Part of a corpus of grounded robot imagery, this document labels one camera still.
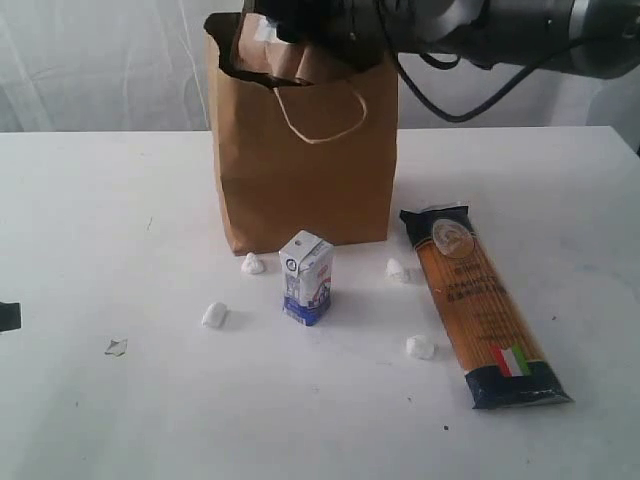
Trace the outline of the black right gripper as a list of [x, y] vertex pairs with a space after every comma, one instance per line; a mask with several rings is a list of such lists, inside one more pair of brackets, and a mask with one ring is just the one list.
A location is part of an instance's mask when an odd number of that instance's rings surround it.
[[395, 54], [391, 27], [384, 23], [382, 1], [254, 0], [243, 11], [256, 14], [290, 44], [309, 42], [336, 55], [386, 51]]

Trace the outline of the right robot arm black grey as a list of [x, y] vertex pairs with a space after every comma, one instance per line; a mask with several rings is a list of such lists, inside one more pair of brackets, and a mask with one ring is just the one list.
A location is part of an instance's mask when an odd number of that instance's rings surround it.
[[490, 69], [529, 65], [600, 79], [639, 64], [636, 1], [247, 1], [285, 39], [310, 40], [343, 58], [398, 53], [450, 54]]

